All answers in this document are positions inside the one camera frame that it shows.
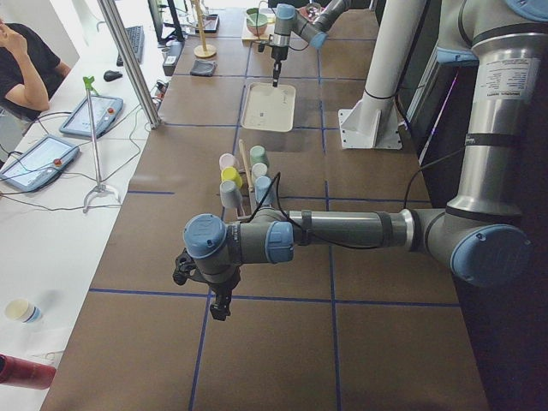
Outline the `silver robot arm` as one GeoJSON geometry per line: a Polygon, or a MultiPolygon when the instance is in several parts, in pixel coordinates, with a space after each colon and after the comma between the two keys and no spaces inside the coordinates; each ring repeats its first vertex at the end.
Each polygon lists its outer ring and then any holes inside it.
{"type": "Polygon", "coordinates": [[[271,58],[274,60],[272,86],[277,87],[282,61],[287,59],[290,37],[294,33],[315,49],[320,49],[337,18],[350,9],[351,1],[330,1],[317,18],[310,21],[293,5],[280,3],[275,9],[274,32],[269,37],[271,58]]]}
{"type": "Polygon", "coordinates": [[[544,1],[443,2],[438,62],[478,69],[455,198],[442,209],[398,213],[285,211],[278,178],[260,177],[248,218],[225,223],[206,213],[187,222],[175,283],[207,284],[215,295],[211,315],[225,320],[242,265],[290,261],[295,246],[314,243],[421,251],[477,287],[520,275],[531,243],[516,226],[521,212],[511,184],[546,52],[544,1]]]}

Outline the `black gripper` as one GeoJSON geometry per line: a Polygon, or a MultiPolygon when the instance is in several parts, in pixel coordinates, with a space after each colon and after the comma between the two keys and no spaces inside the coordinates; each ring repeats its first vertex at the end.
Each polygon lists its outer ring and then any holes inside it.
{"type": "Polygon", "coordinates": [[[215,320],[226,319],[230,316],[230,302],[232,290],[241,281],[240,275],[233,275],[223,283],[210,283],[209,287],[215,295],[215,301],[210,305],[211,316],[215,320]]]}
{"type": "Polygon", "coordinates": [[[286,60],[288,56],[287,46],[273,45],[271,47],[271,58],[275,61],[272,70],[272,86],[278,87],[279,78],[282,70],[282,61],[286,60]]]}

